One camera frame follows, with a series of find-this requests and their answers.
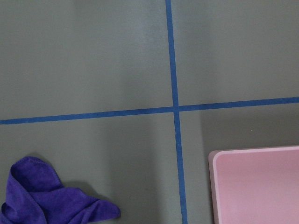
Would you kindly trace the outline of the purple microfiber cloth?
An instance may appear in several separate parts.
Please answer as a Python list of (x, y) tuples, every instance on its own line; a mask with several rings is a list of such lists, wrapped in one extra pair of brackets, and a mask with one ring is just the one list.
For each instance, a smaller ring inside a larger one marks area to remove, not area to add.
[(115, 204), (65, 187), (48, 163), (26, 156), (11, 166), (2, 224), (88, 224), (119, 218)]

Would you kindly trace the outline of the pink plastic tray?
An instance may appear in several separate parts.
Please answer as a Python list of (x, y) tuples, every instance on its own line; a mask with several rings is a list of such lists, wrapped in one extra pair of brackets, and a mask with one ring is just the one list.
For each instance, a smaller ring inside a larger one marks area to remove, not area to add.
[(212, 151), (216, 224), (297, 224), (299, 147)]

